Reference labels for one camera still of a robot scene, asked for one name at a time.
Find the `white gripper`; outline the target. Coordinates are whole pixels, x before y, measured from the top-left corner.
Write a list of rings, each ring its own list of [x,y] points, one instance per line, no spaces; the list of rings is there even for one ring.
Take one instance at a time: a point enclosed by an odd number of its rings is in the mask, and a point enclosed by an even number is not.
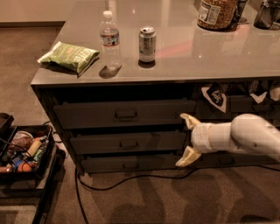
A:
[[[230,135],[230,122],[210,123],[202,122],[192,115],[182,113],[180,117],[185,120],[186,127],[192,130],[192,146],[187,146],[183,156],[176,162],[177,167],[187,167],[201,156],[201,153],[216,151],[232,151],[234,142]]]

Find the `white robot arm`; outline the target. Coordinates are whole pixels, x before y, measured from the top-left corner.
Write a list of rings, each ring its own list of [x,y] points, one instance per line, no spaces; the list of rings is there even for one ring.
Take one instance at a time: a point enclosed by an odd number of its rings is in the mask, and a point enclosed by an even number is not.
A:
[[[191,146],[187,145],[177,167],[186,167],[202,154],[227,151],[236,154],[265,155],[280,161],[280,131],[259,115],[238,115],[231,122],[201,122],[183,113],[191,131]]]

